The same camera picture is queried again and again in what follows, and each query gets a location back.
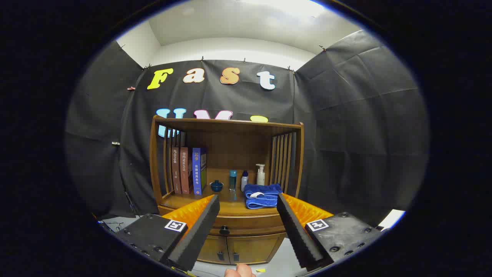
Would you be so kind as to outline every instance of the white ceiling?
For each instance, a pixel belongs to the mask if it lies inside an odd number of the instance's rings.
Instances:
[[[149,19],[165,46],[211,37],[243,37],[273,41],[314,54],[361,28],[308,0],[191,0]]]

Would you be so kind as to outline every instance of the colorful letter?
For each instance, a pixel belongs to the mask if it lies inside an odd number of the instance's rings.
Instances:
[[[203,77],[203,75],[205,74],[205,70],[203,69],[190,69],[188,70],[188,72],[186,72],[186,74],[188,75],[183,78],[183,82],[185,83],[199,83],[205,80],[205,78]]]
[[[147,89],[156,89],[160,87],[159,83],[163,83],[167,78],[167,74],[172,74],[173,72],[173,69],[157,70],[156,72],[154,72],[154,78],[152,79],[152,82],[147,87]]]
[[[162,116],[164,118],[167,118],[167,115],[171,112],[170,109],[158,109],[155,113],[159,116]],[[176,115],[175,118],[183,118],[183,115],[186,113],[186,109],[183,108],[176,108],[173,110],[174,114]],[[166,127],[159,125],[159,130],[158,130],[159,136],[165,138],[166,136]]]
[[[193,114],[198,119],[210,119],[209,113],[206,110],[204,110],[204,109],[196,110]],[[231,119],[231,116],[232,116],[232,112],[231,111],[229,111],[229,110],[221,110],[217,114],[217,116],[215,117],[215,119],[229,120],[229,119]]]
[[[262,88],[268,90],[272,90],[275,88],[275,85],[270,83],[270,80],[274,80],[275,76],[270,75],[270,72],[268,71],[258,72],[256,76],[260,76],[260,85]]]
[[[253,115],[249,119],[254,122],[268,122],[268,118],[261,115]]]
[[[239,81],[239,68],[226,68],[222,71],[220,82],[222,84],[233,85]]]

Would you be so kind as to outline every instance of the black backdrop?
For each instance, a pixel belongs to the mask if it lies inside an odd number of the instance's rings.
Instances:
[[[240,69],[234,85],[220,83],[226,67]],[[154,72],[173,69],[158,88]],[[205,80],[184,83],[186,72]],[[256,73],[275,76],[263,89]],[[134,91],[126,88],[134,85]],[[287,69],[239,61],[186,61],[142,71],[116,43],[77,87],[66,126],[69,166],[82,196],[98,215],[158,213],[149,165],[150,122],[158,109],[205,109],[231,119],[262,115],[305,125],[299,198],[337,213],[348,210],[371,225],[392,208],[407,210],[420,186],[428,151],[424,102],[409,71],[377,39],[353,33],[307,62]],[[120,142],[114,146],[112,141]]]
[[[324,2],[353,16],[335,2]],[[393,231],[321,275],[489,276],[490,267],[481,261],[490,260],[492,247],[486,239],[489,229],[481,225],[481,211],[488,207],[490,190],[480,184],[490,178],[491,160],[487,151],[490,104],[487,94],[483,95],[491,90],[491,83],[486,82],[491,78],[487,58],[491,37],[484,35],[490,3],[343,2],[373,20],[357,17],[368,28],[382,26],[377,32],[417,74],[429,107],[431,156],[415,206]],[[6,206],[15,205],[4,209],[7,221],[2,221],[8,225],[2,236],[8,255],[3,268],[6,276],[38,274],[40,268],[52,276],[163,273],[161,267],[122,247],[95,225],[87,207],[73,196],[61,147],[69,91],[82,74],[80,65],[103,43],[164,5],[152,3],[87,1],[75,7],[5,3],[5,37],[12,39],[5,40],[8,51],[2,52],[7,64],[0,104],[5,119],[8,117],[4,132],[13,133],[3,137],[3,195]],[[37,16],[19,20],[26,13]],[[28,107],[30,112],[19,107]],[[15,220],[9,222],[9,215]],[[463,221],[473,227],[460,224]],[[418,238],[418,242],[409,238]]]
[[[307,62],[296,80],[305,91],[296,96],[308,97],[295,118],[309,126],[302,198],[372,225],[393,208],[407,210],[429,150],[424,99],[408,69],[358,31]]]

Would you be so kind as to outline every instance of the cabinet door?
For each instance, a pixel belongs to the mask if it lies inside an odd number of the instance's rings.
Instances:
[[[284,237],[285,233],[254,237],[227,237],[231,264],[269,262],[277,252]]]
[[[228,265],[229,254],[225,237],[207,236],[197,260]]]

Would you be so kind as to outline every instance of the wooden cabinet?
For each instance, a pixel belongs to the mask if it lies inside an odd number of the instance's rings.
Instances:
[[[226,238],[207,236],[202,250],[198,255],[198,260],[209,263],[230,264]]]
[[[276,253],[285,233],[254,237],[228,237],[227,249],[231,264],[267,263]]]
[[[166,127],[168,137],[157,130]],[[295,151],[291,145],[295,141]],[[202,195],[176,194],[170,170],[170,148],[179,144],[207,148],[207,184],[224,183],[220,192],[206,186]],[[277,208],[247,209],[241,172],[256,181],[256,164],[265,164],[265,184],[278,183],[297,197],[304,159],[304,126],[240,120],[176,119],[154,116],[150,137],[152,187],[161,215],[217,194],[220,211],[198,260],[220,264],[269,262],[285,237]],[[290,172],[291,160],[294,171]],[[236,192],[228,190],[229,170],[237,170]],[[289,174],[292,174],[289,186]]]

